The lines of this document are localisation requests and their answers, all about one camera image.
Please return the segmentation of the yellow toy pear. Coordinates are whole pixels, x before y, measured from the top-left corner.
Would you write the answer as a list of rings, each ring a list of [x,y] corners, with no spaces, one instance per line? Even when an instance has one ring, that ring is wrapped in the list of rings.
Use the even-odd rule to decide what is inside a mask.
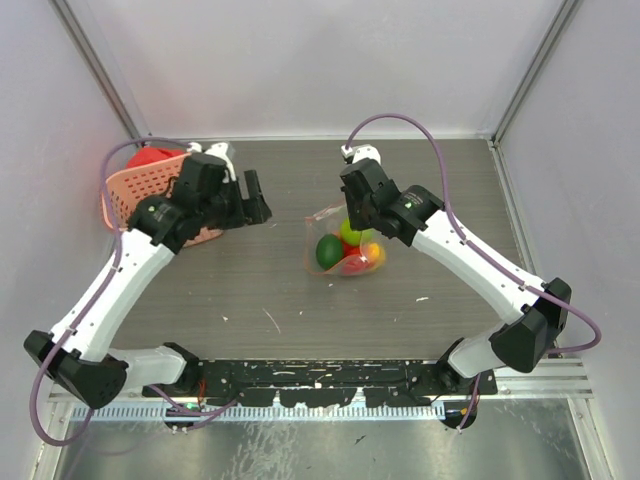
[[[383,265],[386,261],[386,251],[377,242],[369,242],[361,248],[361,252],[368,268],[374,269]]]

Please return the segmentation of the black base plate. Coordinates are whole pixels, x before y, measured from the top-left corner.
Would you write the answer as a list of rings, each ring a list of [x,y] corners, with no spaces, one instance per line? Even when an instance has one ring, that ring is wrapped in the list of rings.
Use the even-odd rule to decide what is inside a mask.
[[[201,396],[208,405],[233,400],[246,407],[346,406],[356,395],[365,406],[429,406],[435,397],[466,396],[472,380],[445,381],[425,360],[214,360],[188,367],[187,382],[159,387],[167,395]]]

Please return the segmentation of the dark green toy avocado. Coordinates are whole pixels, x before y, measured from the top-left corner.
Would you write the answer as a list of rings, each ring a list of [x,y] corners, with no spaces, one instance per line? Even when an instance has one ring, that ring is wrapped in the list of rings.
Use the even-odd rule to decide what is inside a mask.
[[[329,270],[342,260],[343,253],[341,240],[334,234],[325,234],[317,242],[315,258],[323,270]]]

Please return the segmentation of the red cloth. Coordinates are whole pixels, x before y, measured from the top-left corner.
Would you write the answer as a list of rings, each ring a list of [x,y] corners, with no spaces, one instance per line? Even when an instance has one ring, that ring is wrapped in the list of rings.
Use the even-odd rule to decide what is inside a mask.
[[[138,168],[159,161],[164,161],[184,154],[183,150],[163,147],[145,146],[139,149],[127,162],[126,169]]]

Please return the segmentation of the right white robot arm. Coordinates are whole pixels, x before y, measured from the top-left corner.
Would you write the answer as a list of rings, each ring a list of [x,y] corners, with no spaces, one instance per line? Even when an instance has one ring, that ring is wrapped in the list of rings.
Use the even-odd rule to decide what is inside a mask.
[[[566,282],[520,270],[473,233],[461,238],[442,200],[419,185],[399,190],[375,160],[347,166],[340,178],[353,229],[374,229],[437,260],[498,315],[496,327],[456,341],[438,360],[444,390],[462,393],[476,375],[503,366],[535,368],[566,325],[560,306],[571,298]]]

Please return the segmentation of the pink plastic basket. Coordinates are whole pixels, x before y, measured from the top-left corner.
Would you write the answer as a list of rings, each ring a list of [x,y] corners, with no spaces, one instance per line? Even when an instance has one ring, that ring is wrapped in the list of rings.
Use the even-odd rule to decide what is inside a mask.
[[[156,194],[169,195],[187,153],[138,168],[119,170],[106,180],[107,193],[121,231],[138,203]]]

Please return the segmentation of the red yellow toy mango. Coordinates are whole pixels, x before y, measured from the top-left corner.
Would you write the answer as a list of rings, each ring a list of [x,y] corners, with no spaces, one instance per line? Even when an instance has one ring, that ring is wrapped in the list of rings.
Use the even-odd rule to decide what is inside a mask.
[[[361,255],[361,261],[358,263],[345,263],[341,262],[340,274],[342,276],[358,276],[363,275],[370,268],[367,267],[363,255]]]

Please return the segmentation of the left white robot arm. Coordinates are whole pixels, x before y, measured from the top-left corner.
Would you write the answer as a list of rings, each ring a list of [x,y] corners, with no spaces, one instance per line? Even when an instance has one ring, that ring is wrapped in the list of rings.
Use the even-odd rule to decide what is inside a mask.
[[[71,311],[24,348],[50,379],[92,409],[121,391],[166,385],[178,396],[200,384],[199,359],[175,343],[116,350],[111,343],[153,278],[202,229],[230,230],[271,218],[256,171],[239,182],[224,155],[187,156],[171,189],[140,200],[116,249]]]

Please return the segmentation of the clear zip top bag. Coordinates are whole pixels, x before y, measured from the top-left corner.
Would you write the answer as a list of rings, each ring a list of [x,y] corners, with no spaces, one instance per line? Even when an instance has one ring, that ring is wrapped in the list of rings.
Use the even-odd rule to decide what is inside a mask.
[[[355,277],[380,269],[387,260],[381,236],[353,230],[345,202],[305,218],[304,265],[310,274]]]

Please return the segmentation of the red toy apple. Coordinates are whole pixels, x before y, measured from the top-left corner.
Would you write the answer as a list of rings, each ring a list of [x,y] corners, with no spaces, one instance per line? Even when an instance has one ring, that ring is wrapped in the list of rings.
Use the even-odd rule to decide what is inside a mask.
[[[358,263],[361,261],[361,249],[360,246],[354,246],[347,243],[342,243],[343,246],[343,260],[345,263]]]

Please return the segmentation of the light green toy apple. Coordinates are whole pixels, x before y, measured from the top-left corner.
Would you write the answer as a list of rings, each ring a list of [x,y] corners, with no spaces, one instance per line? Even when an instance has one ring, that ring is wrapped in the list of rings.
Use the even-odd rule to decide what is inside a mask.
[[[341,240],[349,246],[356,247],[361,244],[368,243],[372,240],[374,231],[372,229],[367,230],[354,230],[351,226],[350,220],[345,218],[339,229]]]

